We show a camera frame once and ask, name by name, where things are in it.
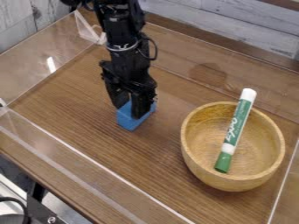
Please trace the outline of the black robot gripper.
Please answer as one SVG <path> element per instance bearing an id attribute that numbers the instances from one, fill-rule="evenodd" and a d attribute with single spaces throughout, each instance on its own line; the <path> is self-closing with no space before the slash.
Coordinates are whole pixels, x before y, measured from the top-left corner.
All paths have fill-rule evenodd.
<path id="1" fill-rule="evenodd" d="M 148 40 L 139 40 L 136 45 L 118 51 L 110 50 L 110 60 L 102 60 L 102 77 L 107 93 L 116 109 L 132 100 L 132 117 L 140 119 L 150 111 L 152 99 L 156 96 L 156 81 L 150 74 L 151 57 Z"/>

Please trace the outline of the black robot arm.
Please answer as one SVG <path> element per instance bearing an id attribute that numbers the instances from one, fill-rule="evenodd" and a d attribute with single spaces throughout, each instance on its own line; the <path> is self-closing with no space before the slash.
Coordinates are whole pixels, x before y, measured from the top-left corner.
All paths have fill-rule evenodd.
<path id="1" fill-rule="evenodd" d="M 156 81 L 150 75 L 158 46 L 143 32 L 146 14 L 138 0 L 92 0 L 111 60 L 102 60 L 102 77 L 116 109 L 131 102 L 131 116 L 140 119 L 155 103 Z"/>

